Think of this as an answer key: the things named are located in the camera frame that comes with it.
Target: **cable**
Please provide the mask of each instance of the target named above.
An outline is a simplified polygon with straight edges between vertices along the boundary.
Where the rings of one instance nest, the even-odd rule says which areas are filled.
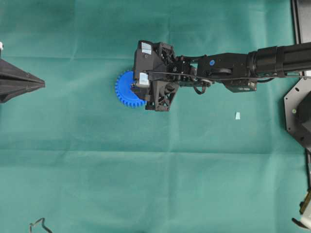
[[[52,231],[45,226],[44,221],[45,221],[45,218],[40,218],[35,223],[30,223],[29,224],[29,233],[32,233],[32,227],[36,226],[39,222],[41,222],[41,226],[43,229],[45,229],[45,231],[47,231],[48,233],[52,233]]]
[[[197,78],[197,79],[208,79],[211,81],[231,81],[231,80],[242,80],[242,79],[250,79],[250,80],[257,80],[257,81],[262,81],[260,83],[266,83],[271,81],[274,78],[280,78],[280,77],[276,77],[276,76],[266,76],[266,77],[258,77],[258,78],[247,78],[247,77],[242,77],[242,78],[209,78],[209,77],[200,77],[200,76],[196,76],[196,75],[192,75],[192,74],[182,74],[182,73],[170,73],[170,72],[162,72],[162,71],[152,71],[152,70],[148,70],[146,71],[147,73],[153,73],[153,74],[169,74],[169,75],[181,75],[181,76],[187,76],[187,77],[193,77],[193,78]],[[307,79],[311,79],[311,76],[295,76],[295,75],[289,75],[289,76],[285,76],[285,78],[307,78]]]
[[[269,79],[265,79],[265,80],[258,80],[257,82],[258,83],[267,83],[267,82],[270,82],[272,81],[274,78],[269,78]]]

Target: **white object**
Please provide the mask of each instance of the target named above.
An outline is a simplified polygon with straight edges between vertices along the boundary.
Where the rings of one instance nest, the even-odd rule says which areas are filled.
[[[141,85],[149,85],[148,74],[139,73],[139,84]]]
[[[151,45],[144,43],[144,42],[141,43],[141,51],[142,52],[147,53],[147,54],[151,54],[151,50],[152,50]]]
[[[303,212],[300,222],[311,229],[311,202],[309,202],[307,208]]]
[[[235,119],[236,120],[241,120],[241,114],[239,112],[235,113]]]

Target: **small white paper scrap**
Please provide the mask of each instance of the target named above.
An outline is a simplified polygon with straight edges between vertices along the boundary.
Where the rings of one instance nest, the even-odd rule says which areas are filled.
[[[241,114],[239,112],[235,113],[235,119],[236,120],[241,120]]]

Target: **gear teeth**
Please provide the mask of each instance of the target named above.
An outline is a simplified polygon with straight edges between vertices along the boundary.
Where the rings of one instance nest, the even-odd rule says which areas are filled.
[[[124,89],[124,83],[123,83],[123,81],[125,81],[125,80],[123,80],[123,79],[124,79],[124,74],[126,74],[127,72],[131,72],[131,71],[130,71],[130,70],[127,70],[126,72],[122,73],[122,74],[116,79],[116,82],[115,82],[115,93],[116,93],[116,95],[117,95],[119,101],[120,101],[122,104],[124,104],[124,105],[126,105],[126,106],[128,106],[128,107],[130,107],[130,108],[137,108],[137,107],[143,106],[144,104],[146,104],[146,101],[140,100],[140,99],[138,99],[138,98],[137,98],[136,100],[128,100],[127,97],[126,97],[126,95],[125,95],[125,97],[124,97],[123,94],[122,94],[122,91],[123,91],[123,89]]]

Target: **black cone-shaped object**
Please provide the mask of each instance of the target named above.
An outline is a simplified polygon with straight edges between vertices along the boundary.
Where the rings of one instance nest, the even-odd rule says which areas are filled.
[[[45,87],[45,82],[0,59],[0,103]]]

